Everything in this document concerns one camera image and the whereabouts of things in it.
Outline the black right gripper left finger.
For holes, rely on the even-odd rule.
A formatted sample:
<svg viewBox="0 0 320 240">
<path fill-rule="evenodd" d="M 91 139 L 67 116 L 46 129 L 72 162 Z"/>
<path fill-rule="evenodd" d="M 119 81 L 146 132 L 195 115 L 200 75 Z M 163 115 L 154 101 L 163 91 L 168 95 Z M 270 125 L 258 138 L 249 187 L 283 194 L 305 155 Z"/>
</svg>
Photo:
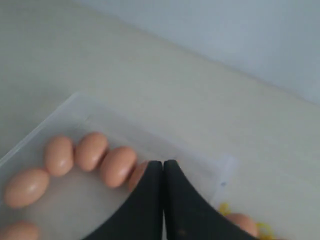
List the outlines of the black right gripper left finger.
<svg viewBox="0 0 320 240">
<path fill-rule="evenodd" d="M 163 164 L 150 161 L 137 186 L 120 208 L 86 240 L 161 240 Z"/>
</svg>

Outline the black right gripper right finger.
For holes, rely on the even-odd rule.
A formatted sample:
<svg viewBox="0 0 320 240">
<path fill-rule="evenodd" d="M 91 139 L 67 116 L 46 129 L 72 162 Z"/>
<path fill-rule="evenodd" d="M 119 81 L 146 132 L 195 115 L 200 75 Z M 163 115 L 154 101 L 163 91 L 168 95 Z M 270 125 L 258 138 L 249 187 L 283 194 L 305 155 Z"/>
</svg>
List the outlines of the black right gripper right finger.
<svg viewBox="0 0 320 240">
<path fill-rule="evenodd" d="M 168 240 L 256 239 L 215 210 L 174 159 L 163 164 L 162 201 Z"/>
</svg>

